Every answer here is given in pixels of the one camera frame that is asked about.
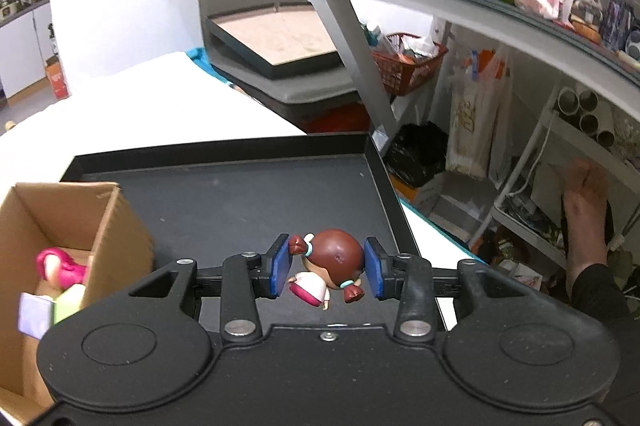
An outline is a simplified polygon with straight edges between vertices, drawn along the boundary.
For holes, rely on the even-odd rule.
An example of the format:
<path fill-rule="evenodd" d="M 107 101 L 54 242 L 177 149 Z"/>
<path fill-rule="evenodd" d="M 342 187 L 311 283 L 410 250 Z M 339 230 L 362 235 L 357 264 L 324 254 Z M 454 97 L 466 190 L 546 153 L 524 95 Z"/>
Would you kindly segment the brown-haired girl figurine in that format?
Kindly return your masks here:
<path fill-rule="evenodd" d="M 349 233 L 329 229 L 305 236 L 292 235 L 288 239 L 288 252 L 302 258 L 305 267 L 305 271 L 288 279 L 288 289 L 307 305 L 326 310 L 332 290 L 343 295 L 345 304 L 363 298 L 363 248 Z"/>

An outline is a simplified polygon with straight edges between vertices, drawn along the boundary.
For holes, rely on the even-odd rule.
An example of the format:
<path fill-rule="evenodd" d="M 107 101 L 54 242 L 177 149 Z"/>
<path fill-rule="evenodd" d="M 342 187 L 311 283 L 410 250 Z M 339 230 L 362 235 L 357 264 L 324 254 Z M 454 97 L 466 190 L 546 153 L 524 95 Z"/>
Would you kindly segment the brown cardboard box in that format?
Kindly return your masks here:
<path fill-rule="evenodd" d="M 114 182 L 17 183 L 1 204 L 1 414 L 25 425 L 51 403 L 37 339 L 20 331 L 25 295 L 84 288 L 78 308 L 151 272 L 152 238 Z"/>

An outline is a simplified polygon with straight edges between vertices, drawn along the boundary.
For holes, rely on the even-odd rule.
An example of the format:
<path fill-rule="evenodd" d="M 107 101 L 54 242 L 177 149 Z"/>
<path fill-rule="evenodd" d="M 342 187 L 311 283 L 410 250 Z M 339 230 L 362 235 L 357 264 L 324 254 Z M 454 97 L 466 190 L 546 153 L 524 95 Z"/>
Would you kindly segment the pink figurine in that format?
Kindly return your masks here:
<path fill-rule="evenodd" d="M 40 278 L 56 290 L 67 290 L 74 284 L 85 283 L 87 267 L 57 247 L 42 250 L 36 257 L 36 268 Z"/>

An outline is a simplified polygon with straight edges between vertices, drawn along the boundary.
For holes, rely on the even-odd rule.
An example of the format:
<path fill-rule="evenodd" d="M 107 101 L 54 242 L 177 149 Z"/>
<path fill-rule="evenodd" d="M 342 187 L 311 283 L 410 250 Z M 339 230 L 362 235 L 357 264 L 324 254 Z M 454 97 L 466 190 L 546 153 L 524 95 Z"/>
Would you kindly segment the black shallow tray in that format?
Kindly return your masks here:
<path fill-rule="evenodd" d="M 364 134 L 151 146 L 76 156 L 65 182 L 116 182 L 148 228 L 155 264 L 217 267 L 282 233 L 342 229 L 387 253 L 419 249 L 380 154 Z"/>

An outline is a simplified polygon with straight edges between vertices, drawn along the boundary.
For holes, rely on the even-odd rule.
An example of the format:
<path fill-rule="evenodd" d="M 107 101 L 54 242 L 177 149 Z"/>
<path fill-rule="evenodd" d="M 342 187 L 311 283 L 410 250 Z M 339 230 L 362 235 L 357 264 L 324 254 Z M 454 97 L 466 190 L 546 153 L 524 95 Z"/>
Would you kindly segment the white plastic shopping bag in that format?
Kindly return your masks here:
<path fill-rule="evenodd" d="M 451 94 L 446 169 L 494 186 L 509 171 L 513 79 L 505 45 L 472 51 L 448 78 Z"/>

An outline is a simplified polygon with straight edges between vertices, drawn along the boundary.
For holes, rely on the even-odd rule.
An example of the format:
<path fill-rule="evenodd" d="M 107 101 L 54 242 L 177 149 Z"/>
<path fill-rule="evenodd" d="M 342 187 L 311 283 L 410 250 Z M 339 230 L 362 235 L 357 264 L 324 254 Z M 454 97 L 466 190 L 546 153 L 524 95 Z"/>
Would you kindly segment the green hexagonal container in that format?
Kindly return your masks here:
<path fill-rule="evenodd" d="M 84 284 L 74 284 L 55 299 L 53 308 L 54 324 L 60 323 L 80 310 L 85 291 Z"/>

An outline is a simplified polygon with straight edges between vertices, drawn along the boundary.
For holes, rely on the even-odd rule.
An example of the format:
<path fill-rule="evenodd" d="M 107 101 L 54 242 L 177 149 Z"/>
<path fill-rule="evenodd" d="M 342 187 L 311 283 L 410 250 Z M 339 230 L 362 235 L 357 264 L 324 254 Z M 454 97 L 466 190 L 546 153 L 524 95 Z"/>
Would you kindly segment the white towel cloth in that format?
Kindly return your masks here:
<path fill-rule="evenodd" d="M 105 87 L 74 92 L 1 139 L 1 186 L 57 182 L 78 155 L 151 146 L 306 136 L 299 128 L 174 52 L 123 71 Z M 401 203 L 418 254 L 437 268 L 462 248 Z"/>

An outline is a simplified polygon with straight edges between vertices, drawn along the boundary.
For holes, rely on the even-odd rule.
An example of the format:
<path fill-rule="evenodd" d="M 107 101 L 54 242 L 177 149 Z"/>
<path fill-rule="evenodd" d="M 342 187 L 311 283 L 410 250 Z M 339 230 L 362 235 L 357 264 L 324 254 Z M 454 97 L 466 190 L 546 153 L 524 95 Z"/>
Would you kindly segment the person bare foot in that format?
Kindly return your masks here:
<path fill-rule="evenodd" d="M 594 264 L 606 265 L 605 219 L 608 180 L 588 160 L 574 160 L 565 174 L 562 202 L 567 223 L 566 289 L 572 296 L 579 276 Z"/>

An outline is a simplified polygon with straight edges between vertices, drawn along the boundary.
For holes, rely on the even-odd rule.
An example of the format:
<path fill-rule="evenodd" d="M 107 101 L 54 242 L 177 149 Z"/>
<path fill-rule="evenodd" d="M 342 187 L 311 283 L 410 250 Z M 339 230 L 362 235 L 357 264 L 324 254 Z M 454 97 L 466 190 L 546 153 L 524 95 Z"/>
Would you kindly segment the red plastic basket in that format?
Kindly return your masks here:
<path fill-rule="evenodd" d="M 370 47 L 383 86 L 388 94 L 411 94 L 435 77 L 448 48 L 429 37 L 409 33 L 381 35 Z"/>

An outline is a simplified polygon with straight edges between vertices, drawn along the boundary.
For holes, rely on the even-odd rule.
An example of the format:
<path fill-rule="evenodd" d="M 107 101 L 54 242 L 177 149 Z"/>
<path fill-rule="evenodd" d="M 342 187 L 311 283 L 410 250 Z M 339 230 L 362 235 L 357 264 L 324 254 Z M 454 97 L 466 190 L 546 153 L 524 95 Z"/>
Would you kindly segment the purple toy suitcase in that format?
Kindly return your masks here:
<path fill-rule="evenodd" d="M 17 329 L 40 340 L 54 321 L 55 301 L 50 296 L 22 293 L 18 303 Z"/>

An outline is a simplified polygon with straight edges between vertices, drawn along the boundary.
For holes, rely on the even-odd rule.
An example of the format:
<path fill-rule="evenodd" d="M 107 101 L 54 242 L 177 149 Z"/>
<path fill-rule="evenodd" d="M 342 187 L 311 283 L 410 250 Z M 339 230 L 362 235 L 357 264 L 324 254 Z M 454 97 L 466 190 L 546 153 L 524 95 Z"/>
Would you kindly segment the black framed cork tray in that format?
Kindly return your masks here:
<path fill-rule="evenodd" d="M 340 55 L 311 4 L 270 4 L 214 14 L 209 33 L 269 79 L 337 68 Z"/>

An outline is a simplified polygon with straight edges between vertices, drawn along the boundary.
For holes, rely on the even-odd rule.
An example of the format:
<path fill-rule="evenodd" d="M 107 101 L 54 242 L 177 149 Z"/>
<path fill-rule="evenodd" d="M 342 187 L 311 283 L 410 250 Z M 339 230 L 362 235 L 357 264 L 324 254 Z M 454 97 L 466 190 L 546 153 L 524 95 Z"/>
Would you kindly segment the orange carton box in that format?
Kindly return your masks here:
<path fill-rule="evenodd" d="M 68 88 L 60 61 L 47 60 L 46 74 L 54 96 L 58 100 L 66 99 L 68 97 Z"/>

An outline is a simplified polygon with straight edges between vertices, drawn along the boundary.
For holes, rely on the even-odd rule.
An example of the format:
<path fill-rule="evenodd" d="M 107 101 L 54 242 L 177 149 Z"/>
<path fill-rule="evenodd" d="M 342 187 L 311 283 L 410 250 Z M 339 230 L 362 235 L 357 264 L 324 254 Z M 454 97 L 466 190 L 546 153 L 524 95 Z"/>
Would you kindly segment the grey glass-top desk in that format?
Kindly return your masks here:
<path fill-rule="evenodd" d="M 390 102 L 350 0 L 309 0 L 330 35 L 373 124 L 383 152 L 408 114 L 410 101 Z M 500 0 L 379 0 L 474 30 L 547 63 L 639 117 L 639 73 L 562 25 Z"/>

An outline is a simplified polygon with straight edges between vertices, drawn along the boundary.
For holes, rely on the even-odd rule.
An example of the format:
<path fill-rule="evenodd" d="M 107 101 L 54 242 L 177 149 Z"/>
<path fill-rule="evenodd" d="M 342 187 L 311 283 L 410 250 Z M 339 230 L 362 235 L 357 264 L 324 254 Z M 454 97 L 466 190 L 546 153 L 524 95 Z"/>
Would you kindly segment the grey chair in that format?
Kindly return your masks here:
<path fill-rule="evenodd" d="M 370 118 L 308 0 L 198 0 L 214 69 L 307 132 L 365 131 Z"/>

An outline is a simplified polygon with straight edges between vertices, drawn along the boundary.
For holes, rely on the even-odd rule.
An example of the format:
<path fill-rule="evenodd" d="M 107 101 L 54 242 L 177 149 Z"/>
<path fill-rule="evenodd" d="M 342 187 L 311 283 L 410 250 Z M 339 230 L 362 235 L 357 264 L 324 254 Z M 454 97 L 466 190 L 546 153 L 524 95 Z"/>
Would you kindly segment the white cabinet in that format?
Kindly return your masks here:
<path fill-rule="evenodd" d="M 1 24 L 1 85 L 8 98 L 46 78 L 47 60 L 54 55 L 51 23 L 50 4 L 45 1 Z"/>

